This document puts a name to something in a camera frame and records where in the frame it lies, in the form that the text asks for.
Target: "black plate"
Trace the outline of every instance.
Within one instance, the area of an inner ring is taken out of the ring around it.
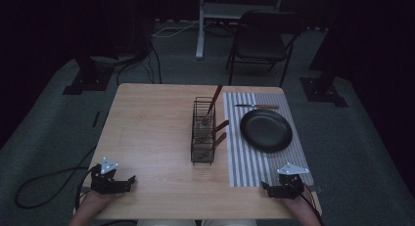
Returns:
[[[281,115],[270,110],[246,113],[240,124],[242,135],[253,147],[275,153],[287,148],[293,140],[293,129]]]

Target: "brown utensil handle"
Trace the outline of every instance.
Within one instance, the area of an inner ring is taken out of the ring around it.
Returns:
[[[280,109],[278,105],[256,105],[256,107],[260,109]]]
[[[222,90],[223,85],[218,85],[216,91],[214,92],[214,96],[211,99],[210,105],[208,106],[207,114],[210,113],[211,109],[213,108],[214,104],[216,103],[217,98],[219,97],[220,91]]]
[[[227,125],[229,125],[229,120],[223,121],[222,123],[220,123],[218,126],[214,127],[211,130],[211,134],[214,134],[214,133],[218,132],[220,129],[222,129],[223,127],[225,127]]]
[[[215,150],[215,149],[216,149],[216,147],[217,147],[218,145],[220,145],[220,143],[222,143],[222,141],[223,141],[225,138],[226,138],[226,132],[223,132],[223,133],[219,136],[219,138],[217,138],[217,140],[216,140],[216,142],[215,142],[215,144],[214,144],[213,150]]]

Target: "utensil holder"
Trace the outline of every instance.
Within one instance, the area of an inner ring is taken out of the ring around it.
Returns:
[[[193,122],[192,122],[192,144],[191,144],[191,161],[195,163],[212,163],[214,160],[214,145],[216,135],[211,134],[216,127],[216,110],[215,106],[208,114],[211,97],[197,97],[193,104]],[[207,124],[201,128],[202,120],[206,118]]]

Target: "striped placemat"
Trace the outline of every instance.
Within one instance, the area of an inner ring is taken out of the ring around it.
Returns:
[[[287,162],[308,168],[302,151],[299,135],[291,116],[284,94],[269,93],[224,93],[225,118],[229,119],[226,127],[229,181],[231,187],[259,187],[263,181],[272,186],[279,185],[277,169]],[[273,110],[288,120],[293,129],[293,141],[290,146],[275,154],[265,154],[248,144],[240,131],[240,121],[245,113],[254,108],[234,107],[237,104],[269,104],[279,105]],[[302,181],[313,185],[311,173],[301,174]]]

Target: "person's leg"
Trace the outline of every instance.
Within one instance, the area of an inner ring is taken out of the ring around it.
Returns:
[[[191,219],[139,219],[137,226],[196,226]]]
[[[256,226],[254,219],[207,219],[202,226]]]

